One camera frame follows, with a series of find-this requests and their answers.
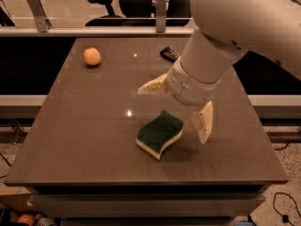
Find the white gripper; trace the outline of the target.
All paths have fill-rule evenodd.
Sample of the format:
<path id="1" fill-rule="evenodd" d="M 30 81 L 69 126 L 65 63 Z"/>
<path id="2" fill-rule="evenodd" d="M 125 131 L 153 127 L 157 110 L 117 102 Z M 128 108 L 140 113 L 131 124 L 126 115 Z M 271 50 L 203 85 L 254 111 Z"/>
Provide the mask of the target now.
<path id="1" fill-rule="evenodd" d="M 137 94 L 162 95 L 169 91 L 183 105 L 203 105 L 192 110 L 190 119 L 197 129 L 199 141 L 205 144 L 213 130 L 214 107 L 211 100 L 220 82 L 221 79 L 213 83 L 199 82 L 188 75 L 177 60 L 167 74 L 147 82 L 137 90 Z"/>

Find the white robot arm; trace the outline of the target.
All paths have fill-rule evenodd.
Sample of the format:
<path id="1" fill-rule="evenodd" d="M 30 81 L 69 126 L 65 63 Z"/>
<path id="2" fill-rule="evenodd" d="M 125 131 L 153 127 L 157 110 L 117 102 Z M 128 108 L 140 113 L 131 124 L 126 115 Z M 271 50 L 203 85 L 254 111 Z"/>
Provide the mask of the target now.
<path id="1" fill-rule="evenodd" d="M 138 89 L 169 92 L 191 105 L 204 143 L 213 128 L 214 91 L 224 71 L 252 51 L 301 77 L 301 8 L 291 0 L 190 0 L 197 27 L 169 71 Z"/>

